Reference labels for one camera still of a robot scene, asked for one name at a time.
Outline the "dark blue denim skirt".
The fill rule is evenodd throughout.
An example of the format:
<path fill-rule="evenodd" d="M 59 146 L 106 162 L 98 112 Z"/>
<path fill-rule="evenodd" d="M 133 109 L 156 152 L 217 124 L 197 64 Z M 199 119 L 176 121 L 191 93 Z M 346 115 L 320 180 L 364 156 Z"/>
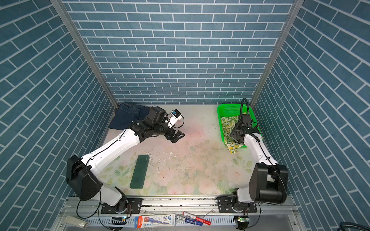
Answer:
<path fill-rule="evenodd" d="M 129 124 L 136 120 L 143 120 L 148 115 L 150 107 L 135 103 L 124 102 L 119 105 L 115 115 L 108 126 L 113 130 L 125 130 Z"/>

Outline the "green plastic basket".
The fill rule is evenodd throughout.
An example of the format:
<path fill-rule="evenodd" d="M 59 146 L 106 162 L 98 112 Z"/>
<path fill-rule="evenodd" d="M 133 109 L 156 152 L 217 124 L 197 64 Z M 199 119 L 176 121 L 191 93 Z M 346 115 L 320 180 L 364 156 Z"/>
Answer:
<path fill-rule="evenodd" d="M 222 104 L 217 108 L 221 139 L 230 153 L 235 154 L 247 146 L 236 143 L 230 136 L 240 116 L 240 104 Z"/>

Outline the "dark green rectangular board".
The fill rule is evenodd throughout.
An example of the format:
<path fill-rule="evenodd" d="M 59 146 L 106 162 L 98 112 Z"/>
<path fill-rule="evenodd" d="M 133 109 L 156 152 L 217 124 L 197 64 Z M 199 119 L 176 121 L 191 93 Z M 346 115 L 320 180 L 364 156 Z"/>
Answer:
<path fill-rule="evenodd" d="M 149 155 L 138 156 L 130 183 L 131 189 L 143 189 L 149 160 Z"/>

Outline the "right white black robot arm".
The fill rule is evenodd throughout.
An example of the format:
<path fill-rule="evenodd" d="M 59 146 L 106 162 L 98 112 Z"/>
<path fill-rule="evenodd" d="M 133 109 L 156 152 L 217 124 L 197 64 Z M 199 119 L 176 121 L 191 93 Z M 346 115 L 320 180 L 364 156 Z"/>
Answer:
<path fill-rule="evenodd" d="M 249 185 L 232 194 L 232 206 L 241 210 L 252 203 L 283 204 L 287 199 L 288 169 L 270 154 L 257 128 L 236 125 L 231 138 L 242 143 L 255 160 Z"/>

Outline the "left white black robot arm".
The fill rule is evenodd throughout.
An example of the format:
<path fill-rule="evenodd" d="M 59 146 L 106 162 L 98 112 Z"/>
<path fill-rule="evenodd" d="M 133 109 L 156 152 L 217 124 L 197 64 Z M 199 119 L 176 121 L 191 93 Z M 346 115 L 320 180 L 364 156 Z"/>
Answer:
<path fill-rule="evenodd" d="M 115 213 L 127 211 L 127 197 L 118 188 L 98 178 L 104 168 L 130 148 L 147 138 L 163 135 L 175 143 L 185 136 L 167 123 L 133 122 L 116 138 L 82 157 L 73 155 L 67 161 L 66 182 L 81 201 L 94 199 L 114 208 Z"/>

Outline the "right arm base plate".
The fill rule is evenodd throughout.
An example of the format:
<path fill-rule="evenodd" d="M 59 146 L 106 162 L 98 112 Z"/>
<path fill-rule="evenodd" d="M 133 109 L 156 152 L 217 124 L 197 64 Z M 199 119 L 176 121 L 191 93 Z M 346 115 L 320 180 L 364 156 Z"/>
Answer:
<path fill-rule="evenodd" d="M 219 196 L 215 198 L 219 213 L 256 213 L 255 203 L 241 203 L 237 199 L 229 196 Z"/>

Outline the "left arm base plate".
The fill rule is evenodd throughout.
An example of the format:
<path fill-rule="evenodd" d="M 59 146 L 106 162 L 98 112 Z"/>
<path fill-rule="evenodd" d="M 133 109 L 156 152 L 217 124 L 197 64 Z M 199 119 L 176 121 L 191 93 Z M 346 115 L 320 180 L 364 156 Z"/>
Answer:
<path fill-rule="evenodd" d="M 142 198 L 121 199 L 115 206 L 109 206 L 107 203 L 102 205 L 102 214 L 139 214 L 142 207 Z"/>

